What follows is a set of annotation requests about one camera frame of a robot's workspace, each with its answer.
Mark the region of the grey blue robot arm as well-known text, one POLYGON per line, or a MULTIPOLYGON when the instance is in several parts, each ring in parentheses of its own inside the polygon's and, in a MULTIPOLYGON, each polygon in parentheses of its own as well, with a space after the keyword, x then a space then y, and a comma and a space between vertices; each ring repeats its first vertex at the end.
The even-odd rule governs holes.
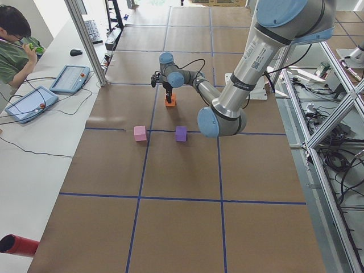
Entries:
POLYGON ((210 138, 240 133, 247 118, 242 105, 278 50, 293 44, 312 44, 333 35, 336 1, 258 1, 253 38, 230 80, 219 92, 201 72, 179 68, 169 52, 159 56, 160 70, 151 84, 161 83, 170 100, 173 88, 190 85, 208 103, 197 116, 200 132, 210 138))

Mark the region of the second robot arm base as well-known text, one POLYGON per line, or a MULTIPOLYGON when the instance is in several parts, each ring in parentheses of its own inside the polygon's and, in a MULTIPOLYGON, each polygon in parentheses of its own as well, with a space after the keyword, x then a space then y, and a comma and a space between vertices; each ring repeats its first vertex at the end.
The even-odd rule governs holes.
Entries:
POLYGON ((346 68, 363 69, 363 42, 352 49, 336 49, 340 62, 346 68))

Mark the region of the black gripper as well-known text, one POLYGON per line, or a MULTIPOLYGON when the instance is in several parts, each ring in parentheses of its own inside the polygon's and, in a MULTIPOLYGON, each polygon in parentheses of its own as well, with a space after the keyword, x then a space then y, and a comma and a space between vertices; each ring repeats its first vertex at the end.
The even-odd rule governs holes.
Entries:
POLYGON ((171 84, 168 81, 164 81, 162 83, 162 86, 166 90, 166 103, 170 104, 170 102, 172 102, 172 98, 173 98, 173 93, 172 93, 173 87, 171 86, 171 84))

